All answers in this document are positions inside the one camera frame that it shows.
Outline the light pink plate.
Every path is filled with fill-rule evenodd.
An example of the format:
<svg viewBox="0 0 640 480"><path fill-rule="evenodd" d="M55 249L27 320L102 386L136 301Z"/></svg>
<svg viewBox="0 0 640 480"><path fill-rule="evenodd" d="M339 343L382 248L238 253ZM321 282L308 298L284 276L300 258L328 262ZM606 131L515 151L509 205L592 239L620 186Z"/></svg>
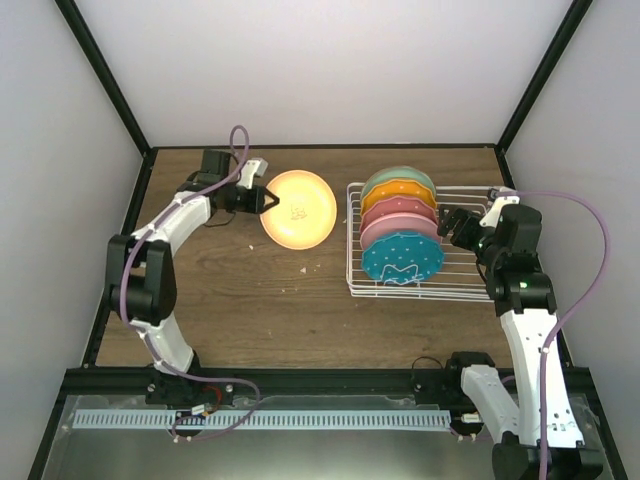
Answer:
<svg viewBox="0 0 640 480"><path fill-rule="evenodd" d="M420 233L440 242L433 220L416 213L400 212L381 216L368 224L360 234L361 249L366 250L380 237L405 231Z"/></svg>

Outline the dark pink polka dot plate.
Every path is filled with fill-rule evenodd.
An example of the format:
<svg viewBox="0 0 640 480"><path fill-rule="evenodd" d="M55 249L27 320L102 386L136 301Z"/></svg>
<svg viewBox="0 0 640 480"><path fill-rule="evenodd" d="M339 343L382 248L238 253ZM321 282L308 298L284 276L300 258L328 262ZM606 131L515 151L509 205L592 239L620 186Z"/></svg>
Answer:
<svg viewBox="0 0 640 480"><path fill-rule="evenodd" d="M375 202L361 216L360 230L364 230L378 218L395 213L414 213L434 222L437 221L436 210L421 199L408 195L395 195Z"/></svg>

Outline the pale yellow plate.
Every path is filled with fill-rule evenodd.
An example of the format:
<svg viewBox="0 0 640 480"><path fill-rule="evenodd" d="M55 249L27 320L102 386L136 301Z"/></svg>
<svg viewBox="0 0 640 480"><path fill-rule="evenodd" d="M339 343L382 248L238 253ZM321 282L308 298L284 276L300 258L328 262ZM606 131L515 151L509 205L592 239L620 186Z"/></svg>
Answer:
<svg viewBox="0 0 640 480"><path fill-rule="evenodd" d="M289 170L275 176L266 186L279 202L260 215L266 234L278 245L307 250L331 234L337 219L335 195L319 175Z"/></svg>

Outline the orange polka dot plate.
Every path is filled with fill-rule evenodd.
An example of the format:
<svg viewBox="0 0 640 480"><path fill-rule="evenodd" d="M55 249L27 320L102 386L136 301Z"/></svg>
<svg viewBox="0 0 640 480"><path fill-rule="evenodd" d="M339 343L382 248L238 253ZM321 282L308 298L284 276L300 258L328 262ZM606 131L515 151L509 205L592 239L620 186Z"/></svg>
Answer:
<svg viewBox="0 0 640 480"><path fill-rule="evenodd" d="M430 188L415 180L392 179L376 185L362 197L360 212L364 214L377 202L398 195L417 198L430 207L437 207L436 196Z"/></svg>

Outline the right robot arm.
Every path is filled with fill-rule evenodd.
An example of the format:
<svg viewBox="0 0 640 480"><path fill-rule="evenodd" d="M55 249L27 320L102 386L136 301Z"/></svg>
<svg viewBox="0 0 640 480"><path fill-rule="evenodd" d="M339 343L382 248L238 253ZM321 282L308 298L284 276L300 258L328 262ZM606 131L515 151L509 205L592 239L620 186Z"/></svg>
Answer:
<svg viewBox="0 0 640 480"><path fill-rule="evenodd" d="M471 400L488 430L495 478L598 478L601 456L586 445L564 380L557 302L537 252L541 213L512 197L485 215L463 207L439 214L439 235L475 254L512 357L515 395L487 364L465 363L444 378L447 396Z"/></svg>

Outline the blue polka dot plate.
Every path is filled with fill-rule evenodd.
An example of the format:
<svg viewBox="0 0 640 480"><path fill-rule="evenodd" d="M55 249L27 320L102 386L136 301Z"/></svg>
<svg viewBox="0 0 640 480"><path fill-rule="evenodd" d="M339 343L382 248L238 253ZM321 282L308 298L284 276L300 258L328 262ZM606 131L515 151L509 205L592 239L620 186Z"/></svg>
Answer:
<svg viewBox="0 0 640 480"><path fill-rule="evenodd" d="M362 254L361 267L373 281L404 286L424 282L443 267L440 243L413 231L383 235Z"/></svg>

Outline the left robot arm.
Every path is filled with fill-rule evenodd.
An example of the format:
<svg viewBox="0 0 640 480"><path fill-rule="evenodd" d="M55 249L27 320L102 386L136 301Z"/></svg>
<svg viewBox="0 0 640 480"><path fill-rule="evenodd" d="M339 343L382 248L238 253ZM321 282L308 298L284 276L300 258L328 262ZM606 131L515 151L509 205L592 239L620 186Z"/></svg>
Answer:
<svg viewBox="0 0 640 480"><path fill-rule="evenodd" d="M115 235L108 243L109 307L145 343L154 367L172 375L168 388L181 403L196 402L205 382L174 313L173 257L184 242L220 210L259 216L267 235L291 250L319 245L335 225L337 201L319 175L289 170L268 185L256 184L267 167L262 158L207 150L167 207L133 234ZM436 190L423 172L411 167L379 172L360 215L363 269L370 279L404 286L442 269L445 236L437 230Z"/></svg>

